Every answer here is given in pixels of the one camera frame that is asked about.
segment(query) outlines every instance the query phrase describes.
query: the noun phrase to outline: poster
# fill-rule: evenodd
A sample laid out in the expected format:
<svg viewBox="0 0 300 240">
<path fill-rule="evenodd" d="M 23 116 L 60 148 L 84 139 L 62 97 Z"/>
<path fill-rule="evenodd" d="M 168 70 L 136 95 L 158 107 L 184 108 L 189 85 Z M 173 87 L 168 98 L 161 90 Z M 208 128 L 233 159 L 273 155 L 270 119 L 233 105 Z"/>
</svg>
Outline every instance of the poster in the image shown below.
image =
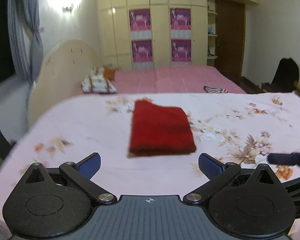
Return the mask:
<svg viewBox="0 0 300 240">
<path fill-rule="evenodd" d="M 191 40 L 171 40 L 172 62 L 191 62 Z"/>
<path fill-rule="evenodd" d="M 191 9 L 171 8 L 170 24 L 172 39 L 191 39 Z"/>
<path fill-rule="evenodd" d="M 132 41 L 133 62 L 152 62 L 152 40 Z"/>
<path fill-rule="evenodd" d="M 131 40 L 152 38 L 150 9 L 129 10 Z"/>
</svg>

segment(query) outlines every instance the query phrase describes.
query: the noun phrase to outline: pink bedsheet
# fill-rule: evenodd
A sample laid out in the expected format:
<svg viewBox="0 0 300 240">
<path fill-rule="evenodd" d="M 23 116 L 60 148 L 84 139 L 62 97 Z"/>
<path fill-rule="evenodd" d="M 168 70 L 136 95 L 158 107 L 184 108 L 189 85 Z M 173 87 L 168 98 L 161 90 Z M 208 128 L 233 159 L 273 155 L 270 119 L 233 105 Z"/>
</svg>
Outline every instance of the pink bedsheet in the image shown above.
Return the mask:
<svg viewBox="0 0 300 240">
<path fill-rule="evenodd" d="M 158 93 L 205 93 L 203 87 L 224 88 L 246 94 L 239 86 L 211 66 L 176 66 L 155 70 Z"/>
<path fill-rule="evenodd" d="M 168 66 L 155 70 L 117 71 L 111 81 L 119 94 L 205 93 L 203 87 L 224 88 L 246 94 L 239 86 L 211 66 Z M 77 90 L 76 95 L 83 94 Z"/>
</svg>

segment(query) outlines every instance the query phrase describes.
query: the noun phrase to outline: flower pattern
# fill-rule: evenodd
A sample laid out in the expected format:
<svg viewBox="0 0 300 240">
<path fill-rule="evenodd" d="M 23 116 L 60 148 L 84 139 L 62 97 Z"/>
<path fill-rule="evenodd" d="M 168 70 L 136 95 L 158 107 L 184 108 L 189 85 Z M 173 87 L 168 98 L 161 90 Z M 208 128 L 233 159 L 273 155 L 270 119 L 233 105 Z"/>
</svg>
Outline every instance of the flower pattern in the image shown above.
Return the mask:
<svg viewBox="0 0 300 240">
<path fill-rule="evenodd" d="M 292 176 L 293 170 L 289 166 L 276 165 L 277 172 L 275 173 L 279 179 L 289 179 Z"/>
<path fill-rule="evenodd" d="M 254 116 L 254 114 L 268 114 L 267 110 L 260 110 L 259 108 L 256 108 L 256 107 L 254 107 L 254 108 L 245 107 L 244 109 L 247 110 L 248 111 L 248 115 L 252 116 L 252 117 Z"/>
<path fill-rule="evenodd" d="M 192 170 L 195 173 L 196 177 L 201 178 L 203 176 L 203 173 L 199 169 L 199 164 L 198 163 L 190 163 L 192 166 Z"/>
<path fill-rule="evenodd" d="M 38 143 L 34 146 L 34 151 L 36 153 L 40 153 L 42 150 L 45 150 L 51 158 L 53 158 L 57 154 L 57 150 L 65 153 L 65 147 L 72 146 L 73 144 L 63 139 L 62 137 L 54 137 L 48 142 L 48 146 L 45 147 L 44 143 Z"/>
<path fill-rule="evenodd" d="M 132 113 L 134 110 L 134 103 L 137 100 L 146 100 L 150 103 L 153 103 L 153 99 L 148 97 L 137 98 L 136 100 L 132 100 L 128 97 L 118 96 L 114 100 L 107 100 L 106 104 L 109 107 L 110 113 Z"/>
<path fill-rule="evenodd" d="M 255 114 L 262 114 L 262 110 L 254 109 Z M 200 141 L 217 141 L 219 147 L 231 145 L 228 147 L 227 154 L 217 158 L 223 163 L 235 162 L 242 168 L 255 168 L 259 163 L 267 163 L 266 157 L 272 151 L 272 143 L 269 142 L 271 134 L 268 131 L 261 131 L 258 139 L 254 138 L 251 134 L 247 136 L 245 145 L 242 146 L 242 138 L 237 135 L 236 129 L 231 129 L 230 132 L 227 129 L 222 129 L 217 125 L 210 124 L 213 118 L 205 119 L 204 122 L 198 120 L 195 122 L 192 118 L 191 112 L 187 113 L 188 122 L 193 132 L 194 138 Z M 287 170 L 276 173 L 279 178 L 289 179 L 293 171 Z"/>
<path fill-rule="evenodd" d="M 283 103 L 279 101 L 280 97 L 273 97 L 271 98 L 271 102 L 276 104 L 276 105 L 279 105 L 279 106 L 282 106 Z"/>
</svg>

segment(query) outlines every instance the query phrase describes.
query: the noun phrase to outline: headboard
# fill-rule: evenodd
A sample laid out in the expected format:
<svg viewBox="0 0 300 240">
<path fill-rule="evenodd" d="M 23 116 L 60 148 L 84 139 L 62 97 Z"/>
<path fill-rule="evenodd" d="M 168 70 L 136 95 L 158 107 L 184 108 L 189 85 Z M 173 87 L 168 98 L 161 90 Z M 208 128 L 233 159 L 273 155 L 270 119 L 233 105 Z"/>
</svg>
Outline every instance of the headboard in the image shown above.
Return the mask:
<svg viewBox="0 0 300 240">
<path fill-rule="evenodd" d="M 83 41 L 58 44 L 43 59 L 40 75 L 29 98 L 29 125 L 56 103 L 73 96 L 81 81 L 102 62 L 94 49 Z"/>
</svg>

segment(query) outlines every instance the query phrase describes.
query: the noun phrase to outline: pillow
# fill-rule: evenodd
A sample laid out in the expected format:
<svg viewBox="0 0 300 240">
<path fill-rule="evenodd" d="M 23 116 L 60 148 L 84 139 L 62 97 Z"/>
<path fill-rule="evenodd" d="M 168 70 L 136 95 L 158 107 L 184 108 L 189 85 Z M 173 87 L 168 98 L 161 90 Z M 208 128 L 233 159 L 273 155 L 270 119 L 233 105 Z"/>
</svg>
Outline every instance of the pillow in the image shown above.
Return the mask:
<svg viewBox="0 0 300 240">
<path fill-rule="evenodd" d="M 103 76 L 103 68 L 99 69 L 98 74 L 95 73 L 94 68 L 91 74 L 82 81 L 81 87 L 84 93 L 112 94 L 117 92 L 109 80 Z"/>
<path fill-rule="evenodd" d="M 107 80 L 114 80 L 114 76 L 115 76 L 115 72 L 118 70 L 118 68 L 113 68 L 113 67 L 104 67 L 105 70 L 103 72 L 103 76 L 107 79 Z"/>
</svg>

